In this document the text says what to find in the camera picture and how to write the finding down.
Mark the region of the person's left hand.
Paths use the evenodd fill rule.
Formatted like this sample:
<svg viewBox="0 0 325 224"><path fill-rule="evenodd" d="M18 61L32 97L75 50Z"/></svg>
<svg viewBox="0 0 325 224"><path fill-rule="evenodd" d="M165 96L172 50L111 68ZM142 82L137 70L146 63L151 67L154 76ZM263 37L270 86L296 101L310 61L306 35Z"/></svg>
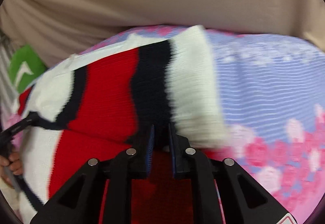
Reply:
<svg viewBox="0 0 325 224"><path fill-rule="evenodd" d="M4 171L5 167L9 168L9 170L16 176L23 173L23 164L20 160L20 154L18 151L14 150L8 158L1 156L1 179L3 179L10 187L13 187L8 174Z"/></svg>

